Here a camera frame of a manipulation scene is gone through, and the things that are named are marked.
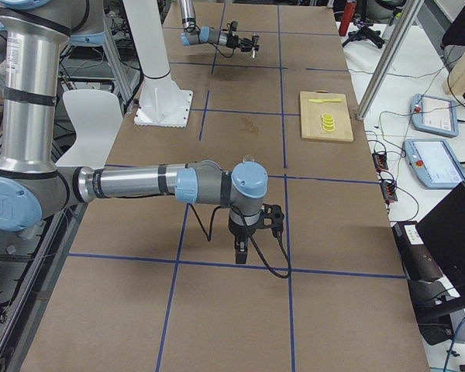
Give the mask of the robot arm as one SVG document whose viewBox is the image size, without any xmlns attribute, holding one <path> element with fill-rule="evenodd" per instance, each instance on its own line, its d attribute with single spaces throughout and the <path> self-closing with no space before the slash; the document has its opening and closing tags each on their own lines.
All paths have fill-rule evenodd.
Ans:
<svg viewBox="0 0 465 372">
<path fill-rule="evenodd" d="M 256 58 L 260 49 L 260 36 L 258 34 L 253 33 L 250 38 L 240 37 L 237 34 L 238 22 L 236 20 L 228 23 L 225 29 L 199 26 L 193 1 L 180 0 L 178 4 L 183 28 L 181 43 L 184 46 L 208 44 L 224 58 L 231 58 L 236 50 L 241 53 L 249 53 L 252 59 Z"/>
<path fill-rule="evenodd" d="M 0 230 L 18 232 L 76 204 L 97 198 L 172 195 L 189 205 L 229 210 L 235 260 L 246 262 L 263 227 L 267 172 L 243 161 L 231 171 L 210 160 L 109 170 L 105 163 L 122 124 L 110 92 L 74 89 L 63 96 L 76 132 L 74 145 L 52 160 L 57 78 L 62 47 L 104 40 L 100 1 L 2 1 L 7 32 L 0 153 Z"/>
</svg>

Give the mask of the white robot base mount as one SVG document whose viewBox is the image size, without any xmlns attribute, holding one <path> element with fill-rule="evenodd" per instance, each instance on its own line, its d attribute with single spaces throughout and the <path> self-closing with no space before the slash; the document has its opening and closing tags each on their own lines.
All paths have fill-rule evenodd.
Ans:
<svg viewBox="0 0 465 372">
<path fill-rule="evenodd" d="M 124 0 L 123 5 L 144 77 L 135 124 L 183 128 L 193 92 L 180 89 L 171 76 L 157 2 Z"/>
</svg>

